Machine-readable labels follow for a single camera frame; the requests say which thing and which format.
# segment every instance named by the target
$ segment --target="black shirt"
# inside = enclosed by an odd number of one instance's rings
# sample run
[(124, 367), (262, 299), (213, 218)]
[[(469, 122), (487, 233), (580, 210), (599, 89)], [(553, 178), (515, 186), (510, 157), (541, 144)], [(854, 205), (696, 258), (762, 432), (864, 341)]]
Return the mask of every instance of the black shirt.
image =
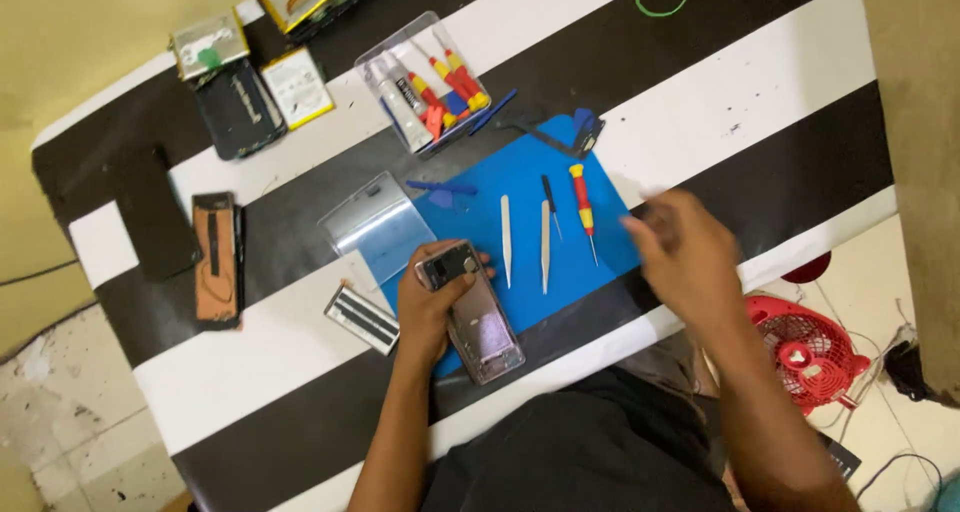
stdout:
[(438, 460), (423, 512), (733, 511), (693, 407), (607, 368)]

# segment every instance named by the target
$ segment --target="black cable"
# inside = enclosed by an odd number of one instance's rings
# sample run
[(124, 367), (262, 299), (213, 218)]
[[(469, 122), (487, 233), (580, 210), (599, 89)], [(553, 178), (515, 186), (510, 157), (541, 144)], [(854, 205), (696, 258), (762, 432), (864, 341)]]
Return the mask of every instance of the black cable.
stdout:
[(863, 492), (867, 491), (870, 488), (870, 486), (877, 481), (877, 478), (883, 473), (884, 470), (890, 467), (890, 465), (893, 464), (894, 461), (896, 461), (901, 457), (916, 457), (917, 459), (923, 459), (924, 461), (930, 463), (930, 465), (933, 466), (933, 469), (937, 471), (937, 493), (936, 493), (936, 496), (933, 497), (933, 506), (930, 508), (930, 510), (932, 510), (933, 512), (937, 512), (939, 510), (938, 506), (940, 504), (940, 493), (944, 490), (944, 476), (940, 472), (940, 468), (937, 467), (936, 463), (933, 463), (933, 461), (930, 460), (930, 458), (923, 457), (919, 454), (903, 453), (903, 454), (897, 454), (894, 457), (890, 458), (890, 461), (888, 461), (886, 465), (881, 467), (880, 470), (876, 472), (876, 474), (871, 476), (870, 480), (868, 480), (867, 483), (862, 488), (860, 488), (860, 491), (856, 492), (856, 500), (860, 500), (860, 495), (863, 494)]
[(41, 275), (46, 275), (47, 273), (56, 272), (61, 268), (66, 268), (68, 266), (77, 264), (80, 260), (73, 259), (72, 261), (67, 261), (60, 263), (56, 266), (50, 267), (46, 270), (41, 270), (39, 272), (33, 272), (29, 275), (24, 275), (22, 277), (15, 277), (13, 279), (7, 279), (6, 281), (0, 281), (0, 287), (6, 287), (6, 285), (13, 285), (14, 283), (19, 283), (20, 281), (26, 281), (27, 279), (33, 279), (34, 277), (40, 277)]

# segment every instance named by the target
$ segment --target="red fan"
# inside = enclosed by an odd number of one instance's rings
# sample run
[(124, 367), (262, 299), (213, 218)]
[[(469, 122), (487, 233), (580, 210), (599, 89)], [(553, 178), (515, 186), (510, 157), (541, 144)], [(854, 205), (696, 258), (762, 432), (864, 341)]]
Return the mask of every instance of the red fan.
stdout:
[(839, 401), (848, 409), (854, 377), (870, 358), (854, 354), (850, 336), (834, 321), (774, 297), (747, 297), (747, 314), (776, 363), (776, 372), (806, 416), (814, 407)]

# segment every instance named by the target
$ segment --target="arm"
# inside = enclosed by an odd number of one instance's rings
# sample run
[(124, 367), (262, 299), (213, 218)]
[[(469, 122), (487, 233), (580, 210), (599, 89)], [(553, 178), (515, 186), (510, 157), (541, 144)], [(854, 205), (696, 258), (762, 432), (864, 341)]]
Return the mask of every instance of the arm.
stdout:
[[(466, 274), (430, 293), (417, 281), (414, 264), (456, 242), (416, 250), (398, 287), (400, 341), (377, 431), (353, 488), (348, 512), (413, 512), (421, 505), (427, 447), (430, 371), (447, 347), (447, 312), (474, 284)], [(490, 260), (480, 255), (484, 263)]]
[(650, 201), (654, 221), (625, 218), (644, 257), (643, 275), (687, 325), (720, 373), (730, 463), (752, 510), (859, 510), (774, 371), (747, 318), (737, 240), (699, 200), (670, 191)]

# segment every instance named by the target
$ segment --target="white glue tube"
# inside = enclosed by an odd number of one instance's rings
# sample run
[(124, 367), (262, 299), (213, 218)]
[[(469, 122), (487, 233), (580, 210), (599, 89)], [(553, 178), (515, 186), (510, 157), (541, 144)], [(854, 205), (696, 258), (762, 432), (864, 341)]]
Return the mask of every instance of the white glue tube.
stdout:
[(376, 75), (376, 88), (380, 92), (383, 106), (389, 111), (393, 124), (403, 135), (410, 151), (417, 151), (433, 142), (433, 135), (426, 130), (407, 101), (403, 99), (401, 90), (390, 81), (389, 76)]

